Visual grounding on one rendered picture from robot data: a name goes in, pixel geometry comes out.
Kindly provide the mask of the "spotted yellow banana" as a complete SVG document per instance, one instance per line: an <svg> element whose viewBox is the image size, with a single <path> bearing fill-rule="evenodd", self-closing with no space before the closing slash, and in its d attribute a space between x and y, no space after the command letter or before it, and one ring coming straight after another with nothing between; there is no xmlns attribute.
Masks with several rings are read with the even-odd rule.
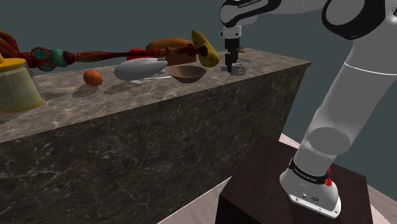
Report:
<svg viewBox="0 0 397 224"><path fill-rule="evenodd" d="M214 67L219 63L219 55L208 39L199 31L192 31L192 42L198 47L198 58L204 67Z"/></svg>

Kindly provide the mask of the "grey metal kitchen tool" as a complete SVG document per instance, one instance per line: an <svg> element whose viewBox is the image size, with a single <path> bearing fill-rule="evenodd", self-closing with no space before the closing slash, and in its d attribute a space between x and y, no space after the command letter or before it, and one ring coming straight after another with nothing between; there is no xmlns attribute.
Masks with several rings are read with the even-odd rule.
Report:
<svg viewBox="0 0 397 224"><path fill-rule="evenodd" d="M251 63L250 59L238 59L237 62L232 63L232 70L229 72L230 75L240 76L244 75L247 71L245 65L246 63Z"/></svg>

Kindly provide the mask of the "brown bowl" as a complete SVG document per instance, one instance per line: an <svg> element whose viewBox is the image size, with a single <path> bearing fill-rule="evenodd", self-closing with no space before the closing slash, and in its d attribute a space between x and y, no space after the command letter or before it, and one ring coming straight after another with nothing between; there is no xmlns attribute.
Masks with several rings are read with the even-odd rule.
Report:
<svg viewBox="0 0 397 224"><path fill-rule="evenodd" d="M168 73L181 83L194 83L201 79L207 70L199 66L176 66L170 67Z"/></svg>

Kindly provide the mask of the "brown bread loaf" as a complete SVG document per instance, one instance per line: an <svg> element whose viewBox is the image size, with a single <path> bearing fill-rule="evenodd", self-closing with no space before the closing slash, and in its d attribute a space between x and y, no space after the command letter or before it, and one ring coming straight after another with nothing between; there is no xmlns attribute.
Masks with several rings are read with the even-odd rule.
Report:
<svg viewBox="0 0 397 224"><path fill-rule="evenodd" d="M190 40L183 38L163 38L150 42L146 46L146 49L150 50L153 48L165 48L166 46L169 46L174 49L178 49L187 46L190 43L192 43ZM168 62L168 66L188 64L197 61L196 56L191 57L189 55L184 55L184 54L167 55L165 59Z"/></svg>

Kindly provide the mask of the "grey toy airship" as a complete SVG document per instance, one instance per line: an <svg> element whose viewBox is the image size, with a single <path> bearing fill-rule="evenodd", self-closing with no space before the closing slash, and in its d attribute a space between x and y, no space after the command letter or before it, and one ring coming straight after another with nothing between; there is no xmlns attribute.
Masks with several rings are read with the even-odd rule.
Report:
<svg viewBox="0 0 397 224"><path fill-rule="evenodd" d="M154 74L164 74L167 66L165 57L132 59L117 65L114 75L122 81L143 80Z"/></svg>

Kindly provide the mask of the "red tomato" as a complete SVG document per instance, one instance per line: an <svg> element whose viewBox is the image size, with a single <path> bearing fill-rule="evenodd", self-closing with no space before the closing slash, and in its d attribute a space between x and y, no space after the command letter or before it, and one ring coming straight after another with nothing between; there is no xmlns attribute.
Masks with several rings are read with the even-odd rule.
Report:
<svg viewBox="0 0 397 224"><path fill-rule="evenodd" d="M132 48L132 49L129 50L129 52L139 52L139 51L142 51L142 50L143 49L141 49L141 48ZM145 56L143 56L143 55L141 55L141 56L128 56L126 58L126 61L133 60L133 59L141 59L141 58L150 58L150 56L147 56L147 55L145 55Z"/></svg>

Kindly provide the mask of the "red long-limbed toy figure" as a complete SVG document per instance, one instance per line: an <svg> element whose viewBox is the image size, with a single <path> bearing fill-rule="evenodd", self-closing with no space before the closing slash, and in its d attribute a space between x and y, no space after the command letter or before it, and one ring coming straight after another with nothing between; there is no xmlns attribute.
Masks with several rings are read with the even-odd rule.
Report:
<svg viewBox="0 0 397 224"><path fill-rule="evenodd" d="M29 68L38 68L41 71L50 72L57 67L67 67L75 62L97 62L128 56L165 57L173 54L184 54L192 57L199 54L199 48L194 44L189 44L178 49L166 46L165 48L154 48L139 52L84 51L71 53L59 49L49 50L43 47L35 47L29 52L21 52L16 40L7 32L0 30L0 54L7 59L25 59Z"/></svg>

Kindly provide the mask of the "dark robot stand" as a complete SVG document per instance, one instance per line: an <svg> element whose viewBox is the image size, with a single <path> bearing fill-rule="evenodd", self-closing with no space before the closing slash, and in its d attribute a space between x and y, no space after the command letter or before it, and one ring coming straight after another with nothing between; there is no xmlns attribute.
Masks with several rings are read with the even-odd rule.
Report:
<svg viewBox="0 0 397 224"><path fill-rule="evenodd" d="M279 182L295 148L260 136L219 195L215 224L373 224L366 178L331 165L341 198L340 215L328 218L293 203Z"/></svg>

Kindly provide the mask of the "orange egg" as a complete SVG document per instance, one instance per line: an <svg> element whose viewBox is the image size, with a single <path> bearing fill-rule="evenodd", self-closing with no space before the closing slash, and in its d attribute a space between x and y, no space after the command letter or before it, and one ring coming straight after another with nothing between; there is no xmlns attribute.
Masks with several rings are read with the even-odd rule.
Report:
<svg viewBox="0 0 397 224"><path fill-rule="evenodd" d="M99 72L89 69L83 74L83 80L87 85L98 87L102 85L103 79Z"/></svg>

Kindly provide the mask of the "yellow translucent container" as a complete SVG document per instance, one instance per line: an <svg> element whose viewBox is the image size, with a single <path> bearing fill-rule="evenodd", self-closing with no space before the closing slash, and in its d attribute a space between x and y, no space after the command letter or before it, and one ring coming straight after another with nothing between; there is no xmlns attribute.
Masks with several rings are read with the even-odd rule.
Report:
<svg viewBox="0 0 397 224"><path fill-rule="evenodd" d="M0 111L26 111L38 107L44 101L25 59L6 59L0 54Z"/></svg>

